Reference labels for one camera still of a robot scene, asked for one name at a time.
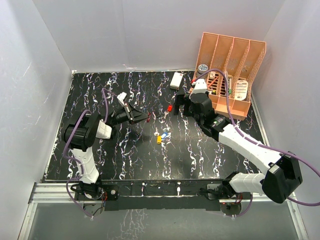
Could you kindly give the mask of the red S carabiner keyring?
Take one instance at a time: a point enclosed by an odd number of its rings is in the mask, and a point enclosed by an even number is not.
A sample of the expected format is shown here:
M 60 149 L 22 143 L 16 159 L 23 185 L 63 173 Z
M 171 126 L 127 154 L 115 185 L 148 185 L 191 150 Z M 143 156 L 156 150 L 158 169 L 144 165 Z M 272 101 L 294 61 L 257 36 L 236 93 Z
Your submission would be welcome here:
M 151 119 L 151 112 L 148 113 L 148 118 L 147 118 L 146 122 L 149 123 L 150 119 Z

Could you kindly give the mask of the key with red tag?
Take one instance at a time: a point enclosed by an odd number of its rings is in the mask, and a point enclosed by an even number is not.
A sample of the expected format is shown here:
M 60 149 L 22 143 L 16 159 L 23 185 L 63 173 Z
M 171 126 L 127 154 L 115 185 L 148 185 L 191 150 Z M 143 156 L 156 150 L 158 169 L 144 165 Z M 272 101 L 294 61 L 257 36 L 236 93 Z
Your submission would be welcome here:
M 170 104 L 168 107 L 167 107 L 167 110 L 164 111 L 164 119 L 166 119 L 166 117 L 168 116 L 168 114 L 172 111 L 173 109 L 173 106 Z

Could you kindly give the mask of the key with yellow tag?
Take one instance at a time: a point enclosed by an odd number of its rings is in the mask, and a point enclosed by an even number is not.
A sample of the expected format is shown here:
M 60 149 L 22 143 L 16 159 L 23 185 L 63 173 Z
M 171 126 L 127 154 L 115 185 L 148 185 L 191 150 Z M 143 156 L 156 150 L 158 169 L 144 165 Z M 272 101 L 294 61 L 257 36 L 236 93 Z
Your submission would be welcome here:
M 162 143 L 162 137 L 157 129 L 154 132 L 154 136 L 156 137 L 156 143 L 160 145 Z

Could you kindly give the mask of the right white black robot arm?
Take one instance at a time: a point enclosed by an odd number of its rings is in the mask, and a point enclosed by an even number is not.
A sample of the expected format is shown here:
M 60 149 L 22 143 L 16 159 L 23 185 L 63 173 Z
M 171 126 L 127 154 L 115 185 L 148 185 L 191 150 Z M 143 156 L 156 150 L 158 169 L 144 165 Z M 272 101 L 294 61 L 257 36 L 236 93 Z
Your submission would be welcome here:
M 261 142 L 232 125 L 224 115 L 215 113 L 207 93 L 179 93 L 175 97 L 173 113 L 193 117 L 202 132 L 224 144 L 252 162 L 260 173 L 233 172 L 207 193 L 216 198 L 233 199 L 240 193 L 264 194 L 281 204 L 303 182 L 298 159 L 292 153 L 279 153 L 261 147 Z

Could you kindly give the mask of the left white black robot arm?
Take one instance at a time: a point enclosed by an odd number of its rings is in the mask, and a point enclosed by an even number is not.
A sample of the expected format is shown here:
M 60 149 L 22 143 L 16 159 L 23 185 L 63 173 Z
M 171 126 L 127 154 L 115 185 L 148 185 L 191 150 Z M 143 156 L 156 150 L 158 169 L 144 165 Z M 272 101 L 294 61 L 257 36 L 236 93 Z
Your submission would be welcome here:
M 89 110 L 76 112 L 62 131 L 65 142 L 63 155 L 68 156 L 71 151 L 71 160 L 75 161 L 79 170 L 79 181 L 88 184 L 86 194 L 93 200 L 103 195 L 103 187 L 98 184 L 100 177 L 93 154 L 93 145 L 96 139 L 110 140 L 116 135 L 116 126 L 128 122 L 131 125 L 145 121 L 149 114 L 135 109 L 125 103 L 116 111 L 105 116 L 91 113 Z

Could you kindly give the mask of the white cardboard box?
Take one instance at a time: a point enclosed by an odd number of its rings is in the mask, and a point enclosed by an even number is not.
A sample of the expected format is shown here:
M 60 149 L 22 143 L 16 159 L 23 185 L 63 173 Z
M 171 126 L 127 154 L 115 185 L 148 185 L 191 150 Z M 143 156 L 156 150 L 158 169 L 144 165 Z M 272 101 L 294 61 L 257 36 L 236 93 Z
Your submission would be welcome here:
M 182 79 L 183 79 L 183 74 L 179 73 L 179 72 L 175 72 L 173 74 L 173 77 L 172 77 L 170 85 L 169 85 L 170 89 L 179 90 Z

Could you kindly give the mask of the key with blue tag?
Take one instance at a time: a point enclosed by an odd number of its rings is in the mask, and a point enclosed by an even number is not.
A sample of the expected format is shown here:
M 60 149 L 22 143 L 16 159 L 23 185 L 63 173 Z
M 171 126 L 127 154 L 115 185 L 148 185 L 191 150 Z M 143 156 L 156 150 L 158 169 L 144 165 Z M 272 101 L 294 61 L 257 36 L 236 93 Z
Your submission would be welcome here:
M 167 133 L 167 132 L 164 132 L 160 137 L 161 137 L 161 139 L 163 140 L 163 139 L 165 139 L 165 138 L 167 137 L 167 135 L 168 135 L 168 133 Z

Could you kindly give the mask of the grey tape roll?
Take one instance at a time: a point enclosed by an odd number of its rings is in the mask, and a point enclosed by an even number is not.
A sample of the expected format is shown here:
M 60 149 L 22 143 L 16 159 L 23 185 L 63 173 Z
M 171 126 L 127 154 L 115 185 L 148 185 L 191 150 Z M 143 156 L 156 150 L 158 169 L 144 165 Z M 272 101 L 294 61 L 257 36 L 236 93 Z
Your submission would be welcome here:
M 209 67 L 206 64 L 200 64 L 197 67 L 196 76 L 198 77 L 198 76 L 202 75 L 203 73 L 205 73 L 208 70 L 209 70 Z

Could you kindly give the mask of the pens in organizer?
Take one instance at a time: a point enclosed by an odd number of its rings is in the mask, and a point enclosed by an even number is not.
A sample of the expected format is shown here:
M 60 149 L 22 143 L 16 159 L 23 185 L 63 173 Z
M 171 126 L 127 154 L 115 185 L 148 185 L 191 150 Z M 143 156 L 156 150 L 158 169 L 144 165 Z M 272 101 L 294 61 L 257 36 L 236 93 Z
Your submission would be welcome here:
M 228 92 L 228 95 L 230 96 L 232 94 L 233 76 L 230 75 L 227 71 L 225 71 L 224 75 L 227 82 L 227 92 Z

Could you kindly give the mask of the pink desk organizer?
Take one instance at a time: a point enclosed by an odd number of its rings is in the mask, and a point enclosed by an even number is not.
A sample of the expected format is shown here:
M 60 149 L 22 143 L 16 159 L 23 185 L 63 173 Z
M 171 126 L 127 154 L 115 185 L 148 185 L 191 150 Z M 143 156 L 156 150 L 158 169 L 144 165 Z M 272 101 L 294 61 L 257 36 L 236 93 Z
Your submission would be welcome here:
M 235 36 L 204 32 L 195 72 L 203 78 L 213 108 L 243 121 L 251 106 L 252 85 L 267 51 L 267 43 Z

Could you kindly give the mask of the white packaged card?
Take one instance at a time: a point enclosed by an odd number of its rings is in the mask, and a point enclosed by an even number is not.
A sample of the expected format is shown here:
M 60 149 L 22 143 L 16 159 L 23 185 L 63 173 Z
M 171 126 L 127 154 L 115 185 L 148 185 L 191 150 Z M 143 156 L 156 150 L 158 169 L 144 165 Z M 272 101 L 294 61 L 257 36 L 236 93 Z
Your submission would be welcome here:
M 244 79 L 239 79 L 235 85 L 234 98 L 239 101 L 244 101 L 247 97 L 249 84 Z

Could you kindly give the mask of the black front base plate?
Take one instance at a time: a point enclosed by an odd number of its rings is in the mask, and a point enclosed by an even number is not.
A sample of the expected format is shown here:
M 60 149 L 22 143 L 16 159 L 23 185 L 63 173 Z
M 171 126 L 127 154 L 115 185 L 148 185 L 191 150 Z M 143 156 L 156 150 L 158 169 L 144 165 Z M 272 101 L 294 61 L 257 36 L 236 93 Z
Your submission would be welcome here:
M 249 193 L 235 193 L 222 179 L 99 180 L 96 184 L 71 186 L 76 200 L 98 202 L 104 211 L 205 209 L 220 211 L 222 203 L 236 204 L 250 199 Z

